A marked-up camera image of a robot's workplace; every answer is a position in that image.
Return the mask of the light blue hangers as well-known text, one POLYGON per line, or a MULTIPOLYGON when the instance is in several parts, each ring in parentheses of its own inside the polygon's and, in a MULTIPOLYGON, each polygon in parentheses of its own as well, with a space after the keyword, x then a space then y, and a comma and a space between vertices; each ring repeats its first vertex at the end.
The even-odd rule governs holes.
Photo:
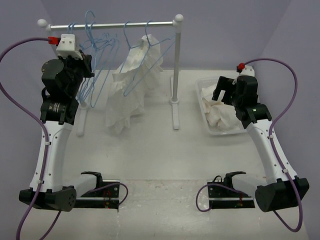
POLYGON ((92 56, 91 68, 94 76, 85 78, 78 92, 77 100, 81 104, 88 104, 91 108, 96 107, 103 90, 102 86, 97 87, 102 70, 107 69, 107 72, 110 72, 120 48, 120 41, 116 33, 103 32, 100 36, 95 36, 93 31, 93 25, 96 23, 94 21, 95 17, 92 10, 85 13, 84 31, 86 40, 78 44, 83 53, 92 56))

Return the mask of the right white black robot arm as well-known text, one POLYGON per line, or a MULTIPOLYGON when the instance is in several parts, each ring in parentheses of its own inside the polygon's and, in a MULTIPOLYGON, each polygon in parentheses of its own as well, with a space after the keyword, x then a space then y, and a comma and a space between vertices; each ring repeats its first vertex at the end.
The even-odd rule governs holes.
POLYGON ((297 207, 309 183, 300 178, 287 160, 272 126, 272 116, 258 100, 258 81, 254 76, 236 79, 220 76, 213 91, 213 100, 222 95, 222 102, 233 106, 236 117, 254 142, 264 168, 264 177, 243 171, 227 173, 223 191, 233 197, 239 192, 255 198, 263 212, 297 207))

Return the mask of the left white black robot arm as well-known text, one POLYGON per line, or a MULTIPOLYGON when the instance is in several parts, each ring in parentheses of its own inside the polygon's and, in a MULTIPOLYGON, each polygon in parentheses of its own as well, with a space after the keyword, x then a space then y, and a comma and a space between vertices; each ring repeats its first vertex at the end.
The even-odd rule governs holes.
POLYGON ((63 184, 65 150, 79 106, 76 96, 83 79, 95 75, 91 61, 90 54, 78 50, 60 54, 41 67, 40 151, 29 188, 19 192, 19 201, 35 209, 69 212, 77 196, 103 193, 104 184, 97 172, 83 172, 75 183, 63 184))

